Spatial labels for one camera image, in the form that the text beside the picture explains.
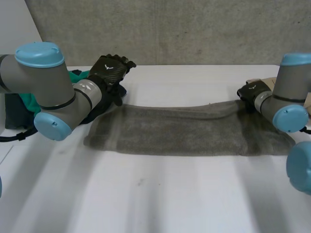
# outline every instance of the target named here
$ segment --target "towel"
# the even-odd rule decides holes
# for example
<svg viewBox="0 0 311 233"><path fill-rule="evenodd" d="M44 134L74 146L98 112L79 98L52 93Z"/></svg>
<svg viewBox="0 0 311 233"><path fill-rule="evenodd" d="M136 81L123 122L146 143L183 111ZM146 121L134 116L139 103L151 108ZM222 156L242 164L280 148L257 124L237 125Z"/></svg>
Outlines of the towel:
<svg viewBox="0 0 311 233"><path fill-rule="evenodd" d="M125 104L97 118L84 144L126 154L256 156L287 155L295 141L235 100L170 108Z"/></svg>

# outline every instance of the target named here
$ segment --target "green cloth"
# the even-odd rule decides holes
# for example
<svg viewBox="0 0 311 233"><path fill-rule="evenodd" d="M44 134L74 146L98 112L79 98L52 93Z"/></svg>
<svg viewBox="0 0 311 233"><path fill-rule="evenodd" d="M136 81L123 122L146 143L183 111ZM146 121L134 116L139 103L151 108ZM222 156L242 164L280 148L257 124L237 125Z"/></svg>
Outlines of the green cloth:
<svg viewBox="0 0 311 233"><path fill-rule="evenodd" d="M89 70L81 72L80 75L76 75L69 71L69 77L72 83L77 83L81 79L84 79L88 76ZM24 102L25 107L30 111L37 115L41 109L37 101L35 100L35 96L33 94L19 94L21 99Z"/></svg>

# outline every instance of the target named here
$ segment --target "gray wall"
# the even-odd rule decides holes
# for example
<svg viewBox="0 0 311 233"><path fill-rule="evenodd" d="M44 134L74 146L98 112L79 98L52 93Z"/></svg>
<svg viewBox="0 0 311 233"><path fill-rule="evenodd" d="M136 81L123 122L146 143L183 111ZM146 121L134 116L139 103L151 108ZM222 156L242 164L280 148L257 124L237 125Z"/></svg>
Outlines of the gray wall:
<svg viewBox="0 0 311 233"><path fill-rule="evenodd" d="M68 65L278 64L311 51L311 0L26 0Z"/></svg>
<svg viewBox="0 0 311 233"><path fill-rule="evenodd" d="M18 46L41 41L24 0L0 0L0 54L15 54Z"/></svg>

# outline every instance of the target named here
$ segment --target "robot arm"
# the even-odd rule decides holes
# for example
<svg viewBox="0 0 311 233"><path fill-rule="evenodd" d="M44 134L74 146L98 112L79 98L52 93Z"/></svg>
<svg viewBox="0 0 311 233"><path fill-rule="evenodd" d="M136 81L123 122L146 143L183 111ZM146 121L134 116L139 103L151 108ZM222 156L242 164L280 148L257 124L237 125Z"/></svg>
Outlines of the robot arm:
<svg viewBox="0 0 311 233"><path fill-rule="evenodd" d="M41 108L34 120L36 129L61 141L104 94L122 105L118 85L135 66L125 57L101 56L88 77L72 85L60 49L54 43L30 43L19 47L15 55L0 55L0 93L33 93Z"/></svg>
<svg viewBox="0 0 311 233"><path fill-rule="evenodd" d="M271 92L262 81L248 83L238 90L249 112L258 111L286 133L302 131L309 115L303 107L311 92L311 53L286 54L280 64ZM290 151L286 171L294 188L311 195L311 142L297 143Z"/></svg>
<svg viewBox="0 0 311 233"><path fill-rule="evenodd" d="M280 64L273 92L262 81L238 90L247 106L256 109L273 125L286 133L304 128L309 115L303 107L311 91L311 54L286 54Z"/></svg>

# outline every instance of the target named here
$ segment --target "white tabletop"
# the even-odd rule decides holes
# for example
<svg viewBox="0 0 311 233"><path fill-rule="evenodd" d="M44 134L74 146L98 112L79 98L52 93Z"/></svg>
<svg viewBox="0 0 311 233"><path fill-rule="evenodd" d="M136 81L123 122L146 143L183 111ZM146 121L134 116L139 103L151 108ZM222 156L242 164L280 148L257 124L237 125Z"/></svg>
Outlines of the white tabletop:
<svg viewBox="0 0 311 233"><path fill-rule="evenodd" d="M69 67L87 70L89 67ZM196 106L237 99L277 66L139 66L126 103ZM62 142L0 144L0 233L309 233L311 196L286 156L169 157L94 151L89 125ZM15 132L5 131L4 135ZM295 140L310 140L303 133Z"/></svg>

